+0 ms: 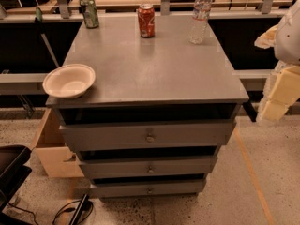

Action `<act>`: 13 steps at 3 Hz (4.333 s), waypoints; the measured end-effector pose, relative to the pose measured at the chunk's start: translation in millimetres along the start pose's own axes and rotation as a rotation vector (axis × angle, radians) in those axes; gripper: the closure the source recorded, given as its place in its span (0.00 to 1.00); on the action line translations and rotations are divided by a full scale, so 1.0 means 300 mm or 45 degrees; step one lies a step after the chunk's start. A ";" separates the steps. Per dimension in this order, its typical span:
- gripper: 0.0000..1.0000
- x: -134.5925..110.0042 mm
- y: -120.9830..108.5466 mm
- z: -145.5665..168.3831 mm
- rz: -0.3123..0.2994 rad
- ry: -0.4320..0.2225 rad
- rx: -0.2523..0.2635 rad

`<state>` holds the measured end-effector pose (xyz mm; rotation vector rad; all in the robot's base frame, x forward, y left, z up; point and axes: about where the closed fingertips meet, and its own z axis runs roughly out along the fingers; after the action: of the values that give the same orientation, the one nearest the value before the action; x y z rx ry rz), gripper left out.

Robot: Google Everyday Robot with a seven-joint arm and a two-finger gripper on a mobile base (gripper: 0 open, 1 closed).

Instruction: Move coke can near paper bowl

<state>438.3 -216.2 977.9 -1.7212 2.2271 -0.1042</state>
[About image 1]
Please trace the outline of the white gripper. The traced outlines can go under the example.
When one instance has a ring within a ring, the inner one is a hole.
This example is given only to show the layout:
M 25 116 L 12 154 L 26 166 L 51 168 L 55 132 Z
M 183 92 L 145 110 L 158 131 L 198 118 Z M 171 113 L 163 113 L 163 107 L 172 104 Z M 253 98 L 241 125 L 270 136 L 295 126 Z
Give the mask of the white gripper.
M 300 98 L 300 26 L 277 24 L 258 36 L 254 45 L 273 47 L 276 59 L 285 64 L 270 96 L 261 99 L 258 109 L 261 120 L 278 121 Z

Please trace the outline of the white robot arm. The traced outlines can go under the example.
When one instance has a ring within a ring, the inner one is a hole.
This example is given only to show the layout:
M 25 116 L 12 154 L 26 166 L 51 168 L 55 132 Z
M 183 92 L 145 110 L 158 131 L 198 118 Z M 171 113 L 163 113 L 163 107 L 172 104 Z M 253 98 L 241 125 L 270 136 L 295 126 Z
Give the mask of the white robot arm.
M 278 121 L 300 98 L 300 0 L 277 25 L 257 37 L 254 45 L 273 47 L 278 60 L 266 79 L 259 105 L 261 120 Z

